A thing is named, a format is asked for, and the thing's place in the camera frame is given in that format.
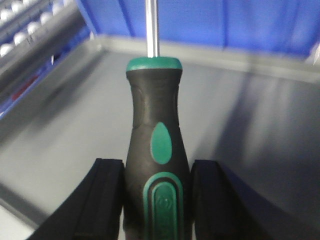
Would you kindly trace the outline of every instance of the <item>metal shaft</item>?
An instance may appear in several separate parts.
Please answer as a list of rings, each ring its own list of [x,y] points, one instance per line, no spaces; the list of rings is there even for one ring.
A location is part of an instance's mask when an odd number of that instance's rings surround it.
[[[158,1],[145,0],[146,45],[149,58],[159,56]]]

